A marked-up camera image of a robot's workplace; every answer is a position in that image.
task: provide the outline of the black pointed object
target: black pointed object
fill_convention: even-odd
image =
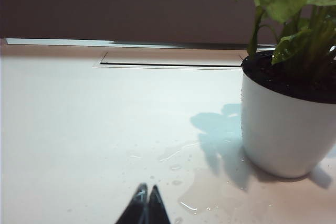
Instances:
[[[146,184],[138,186],[130,203],[115,224],[149,224]]]
[[[164,208],[163,200],[157,186],[153,186],[149,203],[149,223],[150,224],[170,224],[167,212]]]

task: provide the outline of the white countertop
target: white countertop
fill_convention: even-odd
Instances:
[[[111,224],[139,183],[171,223],[336,223],[336,147],[296,182],[244,156],[241,70],[93,67],[107,50],[2,46],[1,223]]]

